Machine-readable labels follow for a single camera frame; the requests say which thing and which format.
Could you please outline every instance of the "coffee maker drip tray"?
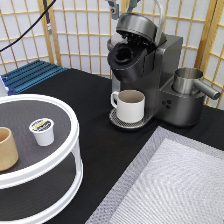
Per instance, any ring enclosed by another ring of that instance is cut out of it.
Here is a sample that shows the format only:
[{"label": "coffee maker drip tray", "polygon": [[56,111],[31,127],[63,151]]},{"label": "coffee maker drip tray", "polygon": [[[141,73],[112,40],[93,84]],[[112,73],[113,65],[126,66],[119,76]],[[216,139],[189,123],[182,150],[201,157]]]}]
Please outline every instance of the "coffee maker drip tray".
[{"label": "coffee maker drip tray", "polygon": [[111,123],[114,126],[116,126],[117,128],[123,129],[125,131],[135,131],[137,129],[144,127],[146,124],[148,124],[148,122],[152,118],[152,115],[145,113],[142,120],[140,120],[136,123],[125,123],[117,118],[116,109],[114,108],[113,110],[111,110],[111,112],[109,114],[109,118],[110,118]]}]

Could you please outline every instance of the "cable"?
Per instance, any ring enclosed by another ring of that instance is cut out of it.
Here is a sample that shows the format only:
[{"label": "cable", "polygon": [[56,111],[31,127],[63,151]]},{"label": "cable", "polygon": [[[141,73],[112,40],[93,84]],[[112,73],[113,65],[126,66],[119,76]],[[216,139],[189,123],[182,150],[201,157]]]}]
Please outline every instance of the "cable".
[{"label": "cable", "polygon": [[23,33],[17,40],[15,40],[14,42],[12,42],[11,44],[9,44],[8,46],[2,48],[0,50],[0,53],[4,50],[6,50],[7,48],[11,47],[12,45],[14,45],[15,43],[17,43],[18,41],[20,41],[34,26],[37,25],[37,23],[42,19],[42,17],[46,14],[46,12],[49,10],[49,8],[56,2],[56,0],[53,0],[53,2],[44,10],[44,12],[41,14],[41,16],[36,20],[36,22],[25,32]]}]

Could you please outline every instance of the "paper cup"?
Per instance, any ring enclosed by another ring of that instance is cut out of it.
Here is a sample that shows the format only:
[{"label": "paper cup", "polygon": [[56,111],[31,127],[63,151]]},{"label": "paper cup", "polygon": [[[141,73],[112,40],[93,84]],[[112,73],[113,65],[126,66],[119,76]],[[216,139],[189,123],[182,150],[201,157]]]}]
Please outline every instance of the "paper cup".
[{"label": "paper cup", "polygon": [[30,131],[33,133],[39,146],[48,146],[54,142],[54,122],[48,118],[38,119],[30,124]]},{"label": "paper cup", "polygon": [[12,167],[18,158],[19,155],[11,130],[0,127],[0,171]]}]

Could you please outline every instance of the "coffee maker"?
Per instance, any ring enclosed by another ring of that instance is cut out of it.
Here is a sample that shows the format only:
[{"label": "coffee maker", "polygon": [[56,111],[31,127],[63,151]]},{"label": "coffee maker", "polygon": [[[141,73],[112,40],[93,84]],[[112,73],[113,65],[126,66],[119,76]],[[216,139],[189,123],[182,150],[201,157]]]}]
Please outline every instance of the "coffee maker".
[{"label": "coffee maker", "polygon": [[145,117],[138,123],[126,124],[116,118],[115,109],[111,111],[111,122],[126,130],[141,128],[152,118],[179,127],[192,126],[200,120],[206,94],[213,99],[220,96],[204,83],[189,94],[174,90],[183,38],[162,32],[165,13],[161,4],[155,2],[160,11],[158,27],[130,10],[121,14],[116,31],[126,43],[117,43],[108,55],[113,83],[119,84],[120,91],[138,90],[145,95]]}]

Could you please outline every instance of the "coffee maker lid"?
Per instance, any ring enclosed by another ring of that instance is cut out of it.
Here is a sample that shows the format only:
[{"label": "coffee maker lid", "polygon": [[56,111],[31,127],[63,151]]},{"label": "coffee maker lid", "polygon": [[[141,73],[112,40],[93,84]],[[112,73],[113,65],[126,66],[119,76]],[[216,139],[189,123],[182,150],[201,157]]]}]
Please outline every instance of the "coffee maker lid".
[{"label": "coffee maker lid", "polygon": [[[123,13],[119,18],[116,31],[122,36],[136,34],[152,43],[155,42],[157,26],[150,19],[142,15]],[[165,41],[166,36],[162,33],[159,45]]]}]

